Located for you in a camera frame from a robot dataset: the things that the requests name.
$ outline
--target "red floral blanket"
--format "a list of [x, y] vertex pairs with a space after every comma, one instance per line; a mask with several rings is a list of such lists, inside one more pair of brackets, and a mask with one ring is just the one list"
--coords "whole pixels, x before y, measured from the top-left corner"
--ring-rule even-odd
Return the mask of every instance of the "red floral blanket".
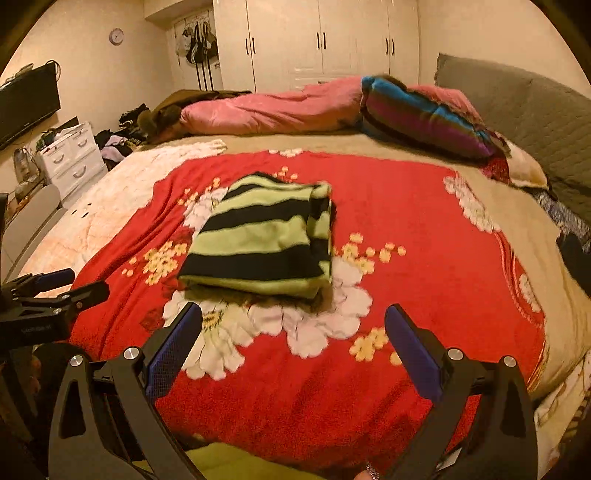
[[[333, 186], [333, 298], [320, 312], [241, 295], [192, 297], [176, 274], [192, 236], [236, 179], [263, 171]], [[71, 342], [95, 359], [142, 345], [187, 298], [203, 331], [157, 407], [174, 432], [318, 470], [389, 467], [430, 403], [384, 333], [400, 303], [445, 346], [539, 376], [544, 313], [499, 226], [453, 170], [300, 151], [190, 160], [82, 270], [109, 300], [83, 312]], [[471, 403], [455, 441], [467, 433]]]

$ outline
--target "drawer handle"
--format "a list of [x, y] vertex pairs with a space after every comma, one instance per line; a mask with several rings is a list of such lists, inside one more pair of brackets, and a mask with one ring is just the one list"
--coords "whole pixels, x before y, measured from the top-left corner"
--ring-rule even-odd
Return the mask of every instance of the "drawer handle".
[[82, 170], [80, 170], [77, 173], [73, 173], [72, 175], [74, 175], [75, 179], [81, 179], [82, 175], [84, 175], [86, 173], [86, 165], [84, 165], [84, 168]]

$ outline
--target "white wardrobe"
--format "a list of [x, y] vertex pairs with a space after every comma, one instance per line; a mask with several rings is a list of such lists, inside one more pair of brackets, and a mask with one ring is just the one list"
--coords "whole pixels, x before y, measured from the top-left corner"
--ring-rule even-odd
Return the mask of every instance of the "white wardrobe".
[[213, 10], [225, 89], [379, 73], [418, 83], [417, 0], [213, 0]]

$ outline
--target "metal screw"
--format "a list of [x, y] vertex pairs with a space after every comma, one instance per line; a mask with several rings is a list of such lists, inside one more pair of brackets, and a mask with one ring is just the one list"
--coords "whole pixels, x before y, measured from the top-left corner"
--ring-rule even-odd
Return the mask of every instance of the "metal screw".
[[123, 356], [127, 360], [133, 360], [134, 358], [137, 358], [138, 355], [139, 355], [139, 349], [137, 349], [134, 346], [130, 346], [125, 352], [123, 352]]
[[447, 356], [449, 358], [451, 358], [452, 360], [461, 360], [462, 358], [464, 358], [464, 354], [462, 353], [461, 350], [458, 350], [457, 348], [450, 348], [447, 351]]
[[506, 356], [503, 359], [503, 363], [510, 368], [517, 366], [517, 360], [515, 360], [512, 356]]
[[70, 360], [70, 365], [73, 367], [78, 367], [78, 365], [81, 365], [83, 361], [84, 359], [82, 358], [82, 355], [75, 355]]

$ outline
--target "wall clock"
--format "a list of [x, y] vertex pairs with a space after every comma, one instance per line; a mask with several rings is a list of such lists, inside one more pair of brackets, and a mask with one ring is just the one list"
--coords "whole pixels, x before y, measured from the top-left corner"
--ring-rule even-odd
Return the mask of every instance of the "wall clock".
[[114, 29], [109, 34], [109, 41], [115, 46], [121, 45], [123, 43], [124, 38], [125, 34], [123, 33], [123, 30], [121, 30], [120, 28]]

